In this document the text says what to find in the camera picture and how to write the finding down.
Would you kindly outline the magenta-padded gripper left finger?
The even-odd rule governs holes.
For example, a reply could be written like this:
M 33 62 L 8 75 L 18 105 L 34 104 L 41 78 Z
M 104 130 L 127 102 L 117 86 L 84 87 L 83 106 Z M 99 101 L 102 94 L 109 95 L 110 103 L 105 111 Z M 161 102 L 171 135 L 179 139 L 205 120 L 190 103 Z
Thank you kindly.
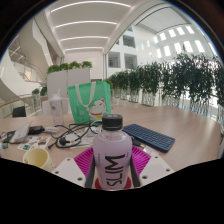
M 88 148 L 75 158 L 65 158 L 53 174 L 84 188 L 92 188 L 95 175 L 93 149 Z

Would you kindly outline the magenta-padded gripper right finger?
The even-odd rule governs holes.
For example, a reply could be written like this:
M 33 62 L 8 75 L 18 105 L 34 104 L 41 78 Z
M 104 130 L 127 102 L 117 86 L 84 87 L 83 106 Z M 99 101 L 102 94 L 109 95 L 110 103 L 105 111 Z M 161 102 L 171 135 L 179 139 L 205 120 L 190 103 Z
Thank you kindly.
M 174 172 L 159 155 L 150 155 L 137 147 L 132 148 L 130 170 L 135 188 L 148 185 Z

